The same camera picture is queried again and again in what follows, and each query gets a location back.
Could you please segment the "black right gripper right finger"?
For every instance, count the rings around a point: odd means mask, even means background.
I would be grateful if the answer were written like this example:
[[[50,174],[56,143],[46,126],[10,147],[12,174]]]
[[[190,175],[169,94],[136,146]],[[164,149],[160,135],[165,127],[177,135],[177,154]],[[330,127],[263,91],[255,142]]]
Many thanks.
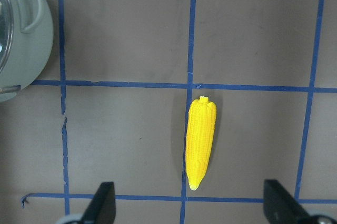
[[[263,213],[269,223],[303,223],[310,219],[307,211],[276,179],[264,181]]]

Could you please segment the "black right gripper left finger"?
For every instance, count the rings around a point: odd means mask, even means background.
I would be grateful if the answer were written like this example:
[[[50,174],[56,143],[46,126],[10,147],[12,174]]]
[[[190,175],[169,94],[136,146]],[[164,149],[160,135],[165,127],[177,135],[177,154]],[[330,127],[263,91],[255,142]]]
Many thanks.
[[[116,217],[115,188],[113,182],[100,184],[93,199],[80,219],[80,223],[114,223]]]

